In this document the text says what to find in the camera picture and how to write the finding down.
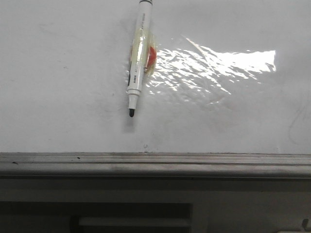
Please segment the white whiteboard marker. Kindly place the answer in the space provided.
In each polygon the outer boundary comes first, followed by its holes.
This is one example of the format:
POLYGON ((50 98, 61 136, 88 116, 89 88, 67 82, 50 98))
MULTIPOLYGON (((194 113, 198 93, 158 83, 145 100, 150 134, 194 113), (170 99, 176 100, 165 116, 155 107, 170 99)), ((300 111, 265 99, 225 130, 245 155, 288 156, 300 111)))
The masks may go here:
POLYGON ((127 87, 130 117, 135 115, 137 103, 142 91, 142 80, 145 76, 149 53, 148 41, 152 18, 152 7, 153 2, 151 0, 139 1, 127 87))

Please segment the red magnet with tape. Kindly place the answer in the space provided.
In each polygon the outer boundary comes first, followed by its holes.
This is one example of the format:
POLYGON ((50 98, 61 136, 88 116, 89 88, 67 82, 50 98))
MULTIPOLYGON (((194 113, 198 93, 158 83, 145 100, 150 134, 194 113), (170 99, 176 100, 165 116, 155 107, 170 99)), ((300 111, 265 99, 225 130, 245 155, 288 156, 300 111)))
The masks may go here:
POLYGON ((157 59, 157 47, 155 42, 155 36, 152 33, 149 33, 148 38, 148 58, 146 65, 146 74, 151 76, 155 70, 157 59))

